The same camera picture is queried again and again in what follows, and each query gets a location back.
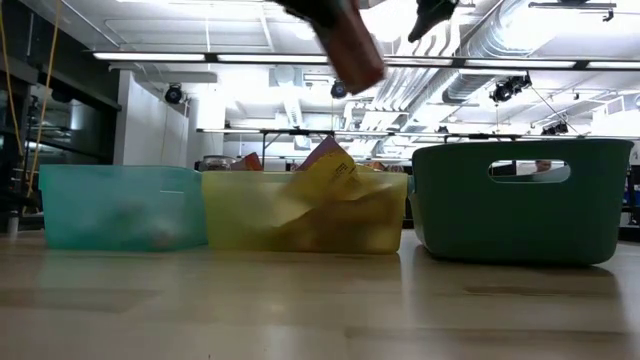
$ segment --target white ceiling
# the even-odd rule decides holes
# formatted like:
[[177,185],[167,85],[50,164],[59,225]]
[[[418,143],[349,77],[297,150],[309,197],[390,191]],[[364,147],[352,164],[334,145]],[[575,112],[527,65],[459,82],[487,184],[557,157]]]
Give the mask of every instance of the white ceiling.
[[[43,16],[52,19],[53,2],[47,0],[22,0]],[[82,17],[65,7],[61,27],[94,50],[121,49],[138,51],[211,51],[211,52],[278,52],[320,53],[321,49],[310,36],[308,25],[285,14],[273,3],[247,0],[191,0],[191,5],[167,4],[148,0],[149,3],[118,2],[116,0],[65,0]],[[406,36],[415,7],[414,0],[388,0],[402,4],[394,10],[393,17],[365,18],[370,30],[379,38],[394,36],[393,29]],[[462,33],[481,19],[497,0],[475,0],[476,11],[461,16]],[[535,36],[536,27],[555,27],[558,35],[536,51],[536,57],[616,57],[640,56],[640,1],[617,0],[619,13],[611,22],[601,21],[602,14],[580,15],[562,18],[532,18],[531,27],[512,36]],[[87,24],[91,23],[99,31]],[[400,41],[379,42],[380,51],[393,54]],[[158,65],[146,66],[147,72],[211,71],[218,74],[218,86],[225,89],[229,118],[273,118],[283,112],[282,95],[268,86],[269,66],[221,66],[221,65]],[[303,67],[303,72],[331,74],[328,67]],[[640,88],[638,73],[593,72],[532,72],[534,87],[548,100],[555,111],[562,111],[617,89]],[[375,96],[383,84],[365,94]],[[454,116],[462,123],[475,126],[484,123],[487,128],[499,123],[526,123],[544,119],[554,113],[549,106],[531,91],[521,94],[509,103],[496,108],[489,101],[487,91],[479,91],[471,100],[475,107],[461,107]],[[579,101],[571,94],[582,92]],[[345,101],[334,101],[328,95],[329,87],[316,86],[300,90],[303,112],[342,114]],[[590,114],[576,116],[588,118]]]

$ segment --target ceiling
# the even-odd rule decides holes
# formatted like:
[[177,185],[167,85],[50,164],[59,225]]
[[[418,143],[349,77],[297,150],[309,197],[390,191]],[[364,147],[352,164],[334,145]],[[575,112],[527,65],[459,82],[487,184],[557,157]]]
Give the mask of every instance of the ceiling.
[[[22,0],[45,18],[55,14],[54,2],[48,0]],[[286,14],[274,3],[259,0],[64,0],[61,28],[94,50],[129,51],[193,51],[193,52],[248,52],[248,53],[321,53],[309,26]],[[505,0],[516,3],[520,0]],[[493,26],[491,16],[485,15],[501,3],[499,0],[463,0],[469,11],[456,12],[446,30],[438,27],[430,32],[416,49],[404,42],[404,37],[415,19],[414,0],[386,0],[362,12],[373,33],[381,53],[385,55],[451,55],[457,45],[479,37],[483,27]],[[519,9],[522,15],[511,23],[502,40],[514,47],[530,47],[530,57],[606,57],[636,59],[640,56],[640,2],[637,0],[593,0],[615,3],[615,16],[602,21],[606,11],[584,12],[537,9]],[[331,75],[329,67],[301,66],[302,74]],[[223,89],[227,101],[227,119],[250,124],[251,119],[273,119],[276,113],[287,111],[283,94],[270,86],[272,66],[234,66],[217,64],[153,64],[134,68],[138,79],[150,80],[156,87],[168,84],[158,81],[172,72],[217,74],[216,84],[185,84],[193,96],[210,86]],[[423,76],[424,83],[411,79]],[[496,76],[473,92],[461,104],[444,104],[439,93],[427,97],[424,93],[437,88],[436,70],[391,70],[387,83],[382,82],[364,94],[334,100],[329,95],[330,83],[313,83],[299,88],[297,100],[303,114],[336,114],[343,116],[345,106],[354,101],[367,102],[367,109],[384,109],[382,92],[395,80],[395,91],[389,91],[388,101],[394,96],[407,96],[407,106],[389,109],[409,113],[407,126],[420,126],[427,131],[441,122],[455,123],[466,132],[492,131],[510,125],[531,125],[556,114],[575,124],[588,124],[593,113],[608,101],[640,89],[640,73],[598,72],[531,72],[533,89],[525,90],[509,102],[499,106],[488,99]],[[376,128],[384,123],[374,121]]]

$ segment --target table surface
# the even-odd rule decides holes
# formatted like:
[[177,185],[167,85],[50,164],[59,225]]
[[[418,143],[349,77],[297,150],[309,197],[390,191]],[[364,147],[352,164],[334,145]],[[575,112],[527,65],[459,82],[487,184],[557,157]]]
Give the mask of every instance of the table surface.
[[587,269],[0,241],[0,358],[640,359],[640,247]]

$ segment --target plastic bin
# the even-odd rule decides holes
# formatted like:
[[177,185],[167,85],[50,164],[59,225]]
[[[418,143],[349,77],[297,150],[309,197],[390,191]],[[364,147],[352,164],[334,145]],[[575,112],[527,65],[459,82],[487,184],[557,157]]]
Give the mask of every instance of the plastic bin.
[[[384,205],[341,207],[302,223],[299,221],[305,219],[303,215],[312,214],[311,208],[284,191],[294,175],[250,171],[204,173],[210,247],[357,254],[389,254],[398,250],[407,193],[406,174],[360,173],[363,181],[375,183],[374,192],[384,190],[388,195],[385,199],[390,201]],[[375,221],[380,216],[376,212],[380,206],[384,207],[384,219]],[[359,219],[349,216],[353,213]]]
[[[452,260],[606,261],[616,248],[632,146],[624,140],[582,139],[417,150],[411,200],[418,237],[433,255]],[[569,168],[500,182],[488,175],[494,161],[512,159],[558,159]],[[568,178],[563,172],[569,172]]]
[[161,166],[43,165],[54,249],[168,251],[206,244],[201,174]]

